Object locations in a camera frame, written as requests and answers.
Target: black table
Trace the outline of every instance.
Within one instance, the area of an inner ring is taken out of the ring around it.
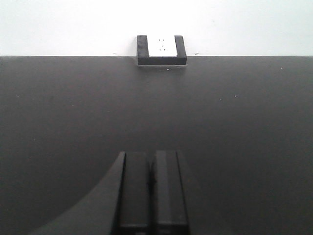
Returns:
[[[120,150],[171,149],[238,234],[313,234],[313,57],[0,57],[2,235],[77,203]]]

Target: black plastic object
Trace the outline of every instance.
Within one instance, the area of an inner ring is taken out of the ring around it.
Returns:
[[[187,235],[188,222],[175,151],[158,151],[153,163],[157,235]]]
[[[146,154],[127,152],[119,221],[122,235],[148,234],[149,198],[149,165]]]
[[[209,203],[191,173],[183,154],[177,152],[181,184],[191,235],[235,235],[221,215]]]
[[[31,235],[110,235],[116,233],[125,162],[121,152],[106,176],[74,207]]]
[[[182,36],[175,36],[177,56],[176,57],[149,57],[147,35],[137,36],[137,59],[138,65],[186,65],[187,55]]]

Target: curved black piece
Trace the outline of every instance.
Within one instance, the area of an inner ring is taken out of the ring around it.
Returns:
[[[177,152],[190,235],[235,235],[204,196],[183,154]]]
[[[71,209],[30,235],[109,235],[116,217],[125,164],[121,152],[106,176]]]

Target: black table surface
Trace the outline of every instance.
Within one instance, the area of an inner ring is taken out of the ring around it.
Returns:
[[[121,150],[182,150],[240,235],[313,234],[313,57],[0,57],[2,235],[77,203]]]

